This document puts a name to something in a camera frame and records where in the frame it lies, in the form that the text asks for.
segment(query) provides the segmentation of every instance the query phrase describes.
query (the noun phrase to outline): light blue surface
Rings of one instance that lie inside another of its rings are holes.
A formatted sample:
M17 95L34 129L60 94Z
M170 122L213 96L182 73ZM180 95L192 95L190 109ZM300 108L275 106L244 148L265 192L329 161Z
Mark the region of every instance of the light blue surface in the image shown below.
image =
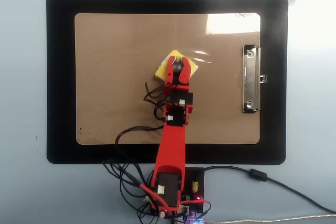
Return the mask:
M336 0L288 1L287 159L253 167L336 209ZM46 0L0 0L0 59L0 223L138 223L101 165L47 161ZM205 183L207 220L324 214L235 171Z

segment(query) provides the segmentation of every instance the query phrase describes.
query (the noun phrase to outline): robotic arm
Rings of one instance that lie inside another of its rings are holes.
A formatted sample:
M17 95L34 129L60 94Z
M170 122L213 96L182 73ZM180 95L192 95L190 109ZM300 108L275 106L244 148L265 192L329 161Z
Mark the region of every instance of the robotic arm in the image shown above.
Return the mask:
M189 61L176 56L168 60L164 94L170 101L164 108L163 135L156 158L151 187L168 208L159 204L163 212L178 211L184 188L185 130L188 115L193 110L193 94L189 93L191 66Z

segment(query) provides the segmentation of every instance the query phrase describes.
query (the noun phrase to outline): wire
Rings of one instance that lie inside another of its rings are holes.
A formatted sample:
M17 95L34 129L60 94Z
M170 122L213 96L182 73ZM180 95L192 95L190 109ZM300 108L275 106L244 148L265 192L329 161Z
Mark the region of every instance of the wire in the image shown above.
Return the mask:
M207 171L207 170L212 170L212 169L231 169L231 170L239 170L244 173L249 173L248 170L240 168L240 167L235 167L235 166L229 166L229 165L214 165L214 166L209 166L207 168L204 168L200 170L197 174L196 180L198 181L198 178L200 177L201 173Z
M240 167L236 167L236 166L216 165L216 166L210 166L210 167L207 167L207 168L205 168L203 170L200 170L198 172L198 177L199 177L200 173L203 173L206 170L211 170L211 169L233 169L233 170L238 170L240 172L247 173L250 177L252 177L254 179L258 179L260 181L264 181L265 182L265 181L269 180L269 181L271 181L271 182L273 182L273 183L275 183L275 184L277 184L277 185L279 185L279 186L281 186L281 187L283 187L283 188L291 191L292 193L295 193L295 194L299 195L300 197L302 197L305 200L311 202L312 204L314 204L318 208L320 208L320 209L322 209L324 211L327 211L327 212L329 212L331 214L336 214L336 211L331 210L329 208L326 208L326 207L318 204L316 201L314 201L313 199L309 198L308 196L300 193L299 191L296 191L295 189L293 189L293 188L291 188L291 187L289 187L289 186L287 186L287 185L285 185L285 184L283 184L283 183L281 183L281 182L279 182L279 181L277 181L275 179L269 178L266 173L260 172L258 170L254 170L254 169L246 170L246 169L243 169L243 168L240 168Z
M206 211L204 211L201 215L199 215L194 221L193 221L193 223L197 223L197 221L199 220L199 219L201 219L203 216L205 216L209 211L210 211L210 209L211 209L211 203L208 201L207 202L208 204L209 204L209 208L206 210Z
M159 196L157 193L153 192L151 189L146 187L146 185L144 185L144 184L141 184L140 188L142 190L144 190L146 193L148 193L149 195L151 195L154 199L158 200L165 208L167 208L167 213L169 215L172 215L172 211L169 210L169 206L168 206L167 202L163 198L161 198L161 196Z
M123 134L125 134L127 132L131 132L131 131L156 131L156 130L159 130L159 129L162 129L162 128L163 128L163 125L161 125L159 127L134 126L134 127L128 128L128 129L120 132L118 134L118 136L115 138L116 140L115 140L114 144L118 145L120 138L123 136Z
M306 196L306 195L300 193L299 191L296 191L295 189L293 189L293 188L291 188L291 187L289 187L289 186L287 186L287 185L285 185L285 184L283 184L283 183L281 183L281 182L279 182L279 181L277 181L277 180L275 180L275 179L268 178L267 180L269 180L269 181L271 181L271 182L273 182L273 183L275 183L275 184L277 184L277 185L279 185L279 186L282 186L283 188L285 188L285 189L291 191L292 193L295 193L295 194L301 196L302 198L304 198L304 199L306 199L307 201L311 202L312 204L314 204L314 205L317 206L318 208L323 209L324 211L327 211L327 212L329 212L329 213L331 213L331 214L336 214L336 211L331 210L331 209L328 209L328 208L326 208L326 207L324 207L324 206L318 204L316 201L312 200L312 199L309 198L308 196Z
M256 223L273 223L273 222L281 222L281 221L291 221L291 220L304 220L304 219L314 219L314 218L328 218L328 217L336 217L336 215L309 215L309 216L300 216L300 217L289 217L289 218L281 218L274 220L229 220L229 221L221 221L221 222L209 222L206 221L206 224L235 224L235 223L244 223L244 222L256 222Z
M206 199L197 199L197 200L185 200L185 201L181 201L180 205L183 205L183 204L199 204L199 203L203 203L203 202L209 203L209 201L206 200Z

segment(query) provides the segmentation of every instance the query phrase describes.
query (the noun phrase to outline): black cable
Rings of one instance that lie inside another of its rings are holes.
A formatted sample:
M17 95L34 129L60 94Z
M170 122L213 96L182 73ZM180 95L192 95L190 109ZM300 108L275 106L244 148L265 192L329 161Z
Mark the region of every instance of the black cable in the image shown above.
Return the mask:
M323 209L324 211L327 211L327 212L329 212L329 213L331 213L331 214L336 214L336 211L331 210L331 209L329 209L329 208L326 208L326 207L324 207L324 206L318 204L316 201L314 201L313 199L309 198L308 196L306 196L306 195L300 193L299 191L296 191L295 189L293 189L293 188L291 188L291 187L289 187L289 186L287 186L287 185L285 185L285 184L283 184L283 183L281 183L281 182L279 182L279 181L277 181L277 180L275 180L275 179L267 178L267 180L269 180L269 181L271 181L271 182L273 182L273 183L275 183L275 184L277 184L277 185L279 185L279 186L282 186L283 188L285 188L285 189L291 191L292 193L295 193L295 194L299 195L300 197L302 197L302 198L304 198L305 200L311 202L312 204L314 204L314 205L317 206L318 208Z
M128 163L128 164L124 164L124 166L122 167L123 169L127 169L127 167L130 165L130 163ZM146 194L144 194L144 195L135 195L135 194L133 194L133 193L131 193L130 191L128 191L128 189L126 188L126 186L125 186L125 184L124 184L124 182L122 181L122 180L120 180L120 183L121 183L121 185L122 185L122 187L124 188L124 190L130 195L130 196L132 196L132 197L134 197L134 198L144 198L144 197L146 197Z
M239 170L239 171L244 172L244 173L249 173L248 170L240 168L240 167L229 166L229 165L214 165L214 166L209 166L207 168L204 168L204 169L200 170L197 173L197 178L195 178L195 179L198 180L198 178L201 175L201 173L203 173L203 172L205 172L207 170L212 170L212 169L232 169L232 170Z
M205 216L211 209L211 203L209 202L209 208L204 211L201 215L199 215L193 222L197 222L199 219L201 219L203 216Z
M116 140L115 140L114 144L118 145L119 144L119 139L123 136L123 134L125 134L127 132L131 132L131 131L156 131L156 130L159 130L159 129L162 129L162 128L163 128L163 125L161 125L159 127L134 126L134 127L128 128L128 129L120 132L118 134L118 136L115 138Z
M149 175L148 175L147 186L151 186L153 176L154 176L154 170L151 173L149 173Z
M228 166L228 165L216 165L216 166L210 166L210 167L207 167L201 171L198 172L198 174L202 173L202 172L205 172L206 170L211 170L211 169L233 169L233 170L238 170L240 172L244 172L244 173L247 173L251 178L254 178L254 179L257 179L257 180L260 180L260 181L271 181L289 191L291 191L292 193L295 193L296 195L302 197L303 199L311 202L313 205L315 205L316 207L324 210L324 211L327 211L331 214L336 214L336 211L334 210L331 210L329 208L326 208L320 204L318 204L316 201L314 201L313 199L309 198L308 196L304 195L303 193L300 193L299 191L296 191L295 189L275 180L275 179L272 179L272 178L269 178L267 176L266 173L263 173L261 171L258 171L258 170L255 170L255 169L250 169L250 170L246 170L246 169L243 169L243 168L240 168L240 167L235 167L235 166Z

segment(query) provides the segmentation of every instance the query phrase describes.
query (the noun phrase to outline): black tray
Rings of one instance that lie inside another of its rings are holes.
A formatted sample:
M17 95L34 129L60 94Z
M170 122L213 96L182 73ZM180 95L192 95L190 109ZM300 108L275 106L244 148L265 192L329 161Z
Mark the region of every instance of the black tray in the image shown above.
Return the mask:
M187 144L187 163L281 164L286 143L287 0L47 0L47 158L52 163L100 163L113 145L76 141L75 15L78 13L258 13L261 17L260 141ZM154 163L157 144L123 146L139 163Z

